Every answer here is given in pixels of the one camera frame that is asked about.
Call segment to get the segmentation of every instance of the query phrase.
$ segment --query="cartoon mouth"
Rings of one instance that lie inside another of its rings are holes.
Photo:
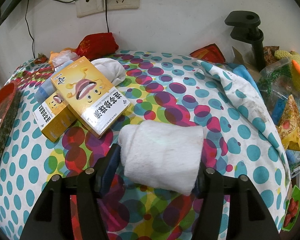
[[[61,98],[59,98],[58,96],[54,96],[54,97],[53,97],[53,100],[54,100],[55,102],[57,102],[58,104],[61,104],[61,102],[62,102]]]
[[[87,95],[95,86],[97,85],[96,82],[93,82],[89,79],[82,79],[75,85],[75,94],[76,99],[80,100],[85,95]]]

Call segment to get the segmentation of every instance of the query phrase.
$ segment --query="strawberry package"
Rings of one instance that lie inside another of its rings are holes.
[[[286,203],[286,216],[283,221],[282,230],[290,231],[299,215],[300,211],[300,189],[295,185],[292,190],[292,196]]]

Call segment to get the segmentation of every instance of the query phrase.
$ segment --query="red pillow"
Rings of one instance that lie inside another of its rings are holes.
[[[88,60],[114,54],[119,49],[112,33],[96,33],[85,36],[76,49],[76,54]]]

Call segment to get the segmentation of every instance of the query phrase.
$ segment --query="orange crochet spike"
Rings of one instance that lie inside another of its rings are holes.
[[[293,67],[295,68],[295,70],[299,73],[300,75],[300,65],[298,64],[298,62],[296,62],[294,59],[291,61]]]

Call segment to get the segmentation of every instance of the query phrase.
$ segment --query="bed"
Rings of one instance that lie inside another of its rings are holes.
[[[132,105],[101,139],[78,121],[55,143],[42,135],[32,112],[39,106],[36,89],[52,75],[49,64],[29,60],[8,80],[19,81],[22,96],[0,161],[0,227],[5,235],[20,238],[34,203],[54,174],[69,177],[93,166],[117,141],[124,125],[143,120],[202,125],[205,165],[227,176],[248,175],[280,230],[289,167],[267,112],[251,105],[261,100],[257,91],[227,66],[188,56],[119,50],[108,57],[126,69],[126,79],[117,88]],[[225,196],[219,239],[226,238],[229,201]],[[71,204],[74,235],[81,239],[74,197]],[[109,239],[190,240],[202,200],[134,184],[120,165],[99,205]]]

